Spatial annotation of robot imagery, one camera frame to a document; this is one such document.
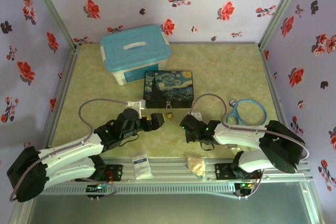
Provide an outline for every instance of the storage box lid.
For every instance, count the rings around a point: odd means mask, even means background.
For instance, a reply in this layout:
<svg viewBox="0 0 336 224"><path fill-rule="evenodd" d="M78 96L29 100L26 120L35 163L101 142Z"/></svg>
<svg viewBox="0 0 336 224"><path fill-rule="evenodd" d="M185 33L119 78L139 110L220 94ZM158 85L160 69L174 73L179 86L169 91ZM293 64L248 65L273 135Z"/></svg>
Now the storage box lid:
<svg viewBox="0 0 336 224"><path fill-rule="evenodd" d="M172 54L166 35L158 25L104 36L100 40L100 49L110 72L164 60Z"/></svg>

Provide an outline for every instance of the robotic arm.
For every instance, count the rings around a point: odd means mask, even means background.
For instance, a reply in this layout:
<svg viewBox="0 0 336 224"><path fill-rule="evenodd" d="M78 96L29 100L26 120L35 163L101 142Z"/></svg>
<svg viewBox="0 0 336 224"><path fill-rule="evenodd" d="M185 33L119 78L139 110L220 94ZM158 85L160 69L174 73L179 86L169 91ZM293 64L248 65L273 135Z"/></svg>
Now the robotic arm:
<svg viewBox="0 0 336 224"><path fill-rule="evenodd" d="M200 113L191 113L180 126L185 130L187 143L236 144L253 148L251 152L241 151L235 156L231 169L237 178L272 167L285 173L296 173L304 149L304 141L278 121L262 126L240 126L236 130L233 126L225 127L221 121L211 120L206 124ZM270 133L294 138L296 142Z"/></svg>
<svg viewBox="0 0 336 224"><path fill-rule="evenodd" d="M128 102L117 119L94 130L92 135L82 137L54 148L24 149L7 171L16 199L25 202L39 195L44 189L77 178L99 179L105 173L105 163L99 156L121 145L121 142L140 131L154 131L164 123L162 113L151 114L151 119L141 115L144 101Z"/></svg>

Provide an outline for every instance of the small white package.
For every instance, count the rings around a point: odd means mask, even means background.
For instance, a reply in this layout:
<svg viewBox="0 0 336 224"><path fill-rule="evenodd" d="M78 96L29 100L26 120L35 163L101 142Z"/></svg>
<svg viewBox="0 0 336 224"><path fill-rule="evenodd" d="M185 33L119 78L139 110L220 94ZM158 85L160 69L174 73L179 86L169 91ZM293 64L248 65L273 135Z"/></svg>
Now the small white package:
<svg viewBox="0 0 336 224"><path fill-rule="evenodd" d="M136 179L147 178L152 176L151 166L146 154L132 158L134 173Z"/></svg>

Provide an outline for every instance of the blue cable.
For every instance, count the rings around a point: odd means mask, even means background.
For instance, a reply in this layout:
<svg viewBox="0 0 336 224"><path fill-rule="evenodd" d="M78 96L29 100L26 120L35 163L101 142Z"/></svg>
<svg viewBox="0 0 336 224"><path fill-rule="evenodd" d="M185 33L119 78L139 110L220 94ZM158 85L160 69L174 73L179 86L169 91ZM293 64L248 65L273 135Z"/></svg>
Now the blue cable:
<svg viewBox="0 0 336 224"><path fill-rule="evenodd" d="M241 102L251 102L251 103L254 103L254 104L258 105L264 112L264 121L262 122L262 124L266 123L267 112L266 112L264 106L262 106L259 102L256 102L256 101L253 101L253 100L250 100L250 99L242 99L242 100L237 101L237 103L233 106L232 113L228 114L227 117L226 117L226 122L227 123L229 122L229 117L234 116L236 118L236 120L238 121L238 124L247 125L247 123L240 117L240 115L238 113L237 107Z"/></svg>

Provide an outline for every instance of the glass panel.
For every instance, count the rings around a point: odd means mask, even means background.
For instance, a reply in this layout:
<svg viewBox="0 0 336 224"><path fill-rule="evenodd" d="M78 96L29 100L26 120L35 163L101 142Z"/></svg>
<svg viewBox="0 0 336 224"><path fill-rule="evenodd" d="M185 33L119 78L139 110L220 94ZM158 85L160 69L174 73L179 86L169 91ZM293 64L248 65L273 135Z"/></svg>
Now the glass panel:
<svg viewBox="0 0 336 224"><path fill-rule="evenodd" d="M248 200L213 195L39 196L29 219L36 223L311 223L299 183L267 183Z"/></svg>

